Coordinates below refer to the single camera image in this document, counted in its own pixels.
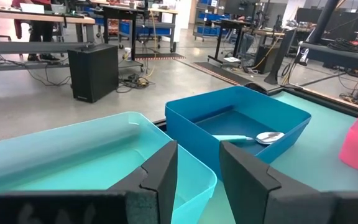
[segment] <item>gray floor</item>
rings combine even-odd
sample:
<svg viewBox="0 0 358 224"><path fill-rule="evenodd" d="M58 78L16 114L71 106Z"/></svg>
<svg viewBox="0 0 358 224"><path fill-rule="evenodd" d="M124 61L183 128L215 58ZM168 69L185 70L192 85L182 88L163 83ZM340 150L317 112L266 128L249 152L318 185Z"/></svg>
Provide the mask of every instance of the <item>gray floor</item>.
<svg viewBox="0 0 358 224"><path fill-rule="evenodd" d="M24 37L19 41L27 41L27 25L23 26ZM0 34L15 37L13 21L0 20ZM73 26L69 26L65 40L75 41ZM169 44L161 43L160 52L168 53ZM194 40L192 30L181 32L177 53L186 57L183 60L156 60L149 62L149 68L154 68L150 81L155 83L144 90L132 90L128 93L113 92L94 104L76 101L72 98L69 85L54 87L44 86L34 80L27 70L0 72L0 140L13 138L45 129L100 118L124 111L138 111L151 121L164 119L165 103L171 100L205 93L212 90L229 87L230 84L207 75L190 67L193 62L205 62L208 54L214 54L216 39ZM232 48L223 44L221 50ZM6 55L11 60L23 60L18 55ZM45 70L32 70L34 75L45 78ZM125 70L123 74L139 73L139 69ZM68 68L48 69L48 77L53 82L59 82L70 75ZM329 78L323 82L307 85L307 88L321 91L338 97L347 92L333 77L332 71L326 70L318 63L311 62L307 68L298 66L293 72L292 83L304 85L322 78ZM242 76L263 83L265 75ZM343 75L342 82L348 88L353 88L358 79Z"/></svg>

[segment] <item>black pants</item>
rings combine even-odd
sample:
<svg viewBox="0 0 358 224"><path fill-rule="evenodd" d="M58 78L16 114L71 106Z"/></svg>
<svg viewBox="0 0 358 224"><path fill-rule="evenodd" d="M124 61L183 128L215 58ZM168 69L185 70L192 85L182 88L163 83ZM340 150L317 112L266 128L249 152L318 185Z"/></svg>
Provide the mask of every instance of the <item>black pants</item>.
<svg viewBox="0 0 358 224"><path fill-rule="evenodd" d="M44 5L45 10L51 11L52 7L49 4ZM32 30L30 34L30 42L52 41L53 22L32 21Z"/></svg>

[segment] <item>floor mat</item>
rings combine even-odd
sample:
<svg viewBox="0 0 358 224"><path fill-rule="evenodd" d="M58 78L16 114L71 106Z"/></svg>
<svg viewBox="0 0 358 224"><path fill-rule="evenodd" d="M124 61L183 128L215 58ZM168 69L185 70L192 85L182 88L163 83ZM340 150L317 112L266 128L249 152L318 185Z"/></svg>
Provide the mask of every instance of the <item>floor mat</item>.
<svg viewBox="0 0 358 224"><path fill-rule="evenodd" d="M192 63L192 66L232 85L245 85L252 82L208 62L196 62Z"/></svg>
<svg viewBox="0 0 358 224"><path fill-rule="evenodd" d="M185 59L186 57L176 53L151 53L151 54L136 54L136 60L173 60L173 59Z"/></svg>

